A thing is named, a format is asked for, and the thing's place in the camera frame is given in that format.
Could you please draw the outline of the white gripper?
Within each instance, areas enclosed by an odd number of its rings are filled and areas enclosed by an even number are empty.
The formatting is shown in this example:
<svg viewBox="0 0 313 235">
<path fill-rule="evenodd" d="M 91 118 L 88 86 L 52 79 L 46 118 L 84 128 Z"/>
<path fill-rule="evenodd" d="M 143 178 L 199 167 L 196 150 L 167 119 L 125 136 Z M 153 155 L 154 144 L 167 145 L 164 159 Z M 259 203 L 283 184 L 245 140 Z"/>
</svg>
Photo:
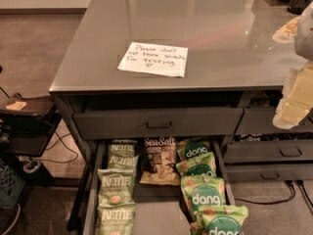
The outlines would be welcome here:
<svg viewBox="0 0 313 235">
<path fill-rule="evenodd" d="M 307 109 L 313 107 L 313 66 L 301 70 L 290 69 L 286 77 L 283 94 L 291 101 Z M 291 129 L 309 114 L 309 110 L 281 100 L 273 117 L 273 125 L 281 129 Z"/>
</svg>

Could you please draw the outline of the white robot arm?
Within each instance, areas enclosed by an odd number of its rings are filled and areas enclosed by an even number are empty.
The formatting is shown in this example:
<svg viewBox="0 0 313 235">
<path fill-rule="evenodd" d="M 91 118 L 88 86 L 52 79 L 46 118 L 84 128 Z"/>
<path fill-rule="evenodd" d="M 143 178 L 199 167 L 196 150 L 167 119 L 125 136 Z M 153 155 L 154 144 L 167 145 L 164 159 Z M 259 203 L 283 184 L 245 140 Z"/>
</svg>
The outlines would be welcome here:
<svg viewBox="0 0 313 235">
<path fill-rule="evenodd" d="M 295 19 L 277 30 L 273 40 L 293 43 L 295 53 L 307 60 L 300 69 L 290 69 L 283 87 L 273 124 L 282 129 L 291 129 L 313 109 L 313 2 Z"/>
</svg>

